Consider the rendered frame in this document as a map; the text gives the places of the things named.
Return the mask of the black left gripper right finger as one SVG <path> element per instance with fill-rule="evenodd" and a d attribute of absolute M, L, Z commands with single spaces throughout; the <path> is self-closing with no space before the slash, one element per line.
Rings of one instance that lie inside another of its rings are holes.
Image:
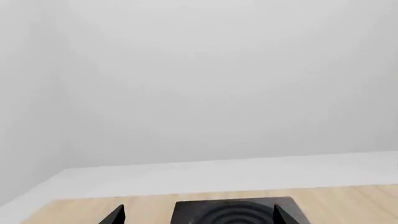
<path fill-rule="evenodd" d="M 288 214 L 279 205 L 274 205 L 272 220 L 274 224 L 299 224 L 299 222 Z"/>

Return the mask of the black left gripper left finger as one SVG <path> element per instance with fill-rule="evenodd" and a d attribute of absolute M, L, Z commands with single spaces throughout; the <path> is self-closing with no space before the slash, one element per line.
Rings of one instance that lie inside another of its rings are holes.
<path fill-rule="evenodd" d="M 124 224 L 125 219 L 124 205 L 119 205 L 98 224 Z"/>

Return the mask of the black square stove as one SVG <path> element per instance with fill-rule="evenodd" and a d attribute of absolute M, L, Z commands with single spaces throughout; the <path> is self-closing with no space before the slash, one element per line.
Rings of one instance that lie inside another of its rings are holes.
<path fill-rule="evenodd" d="M 274 224 L 279 205 L 299 224 L 311 224 L 292 197 L 259 197 L 178 201 L 170 224 Z"/>

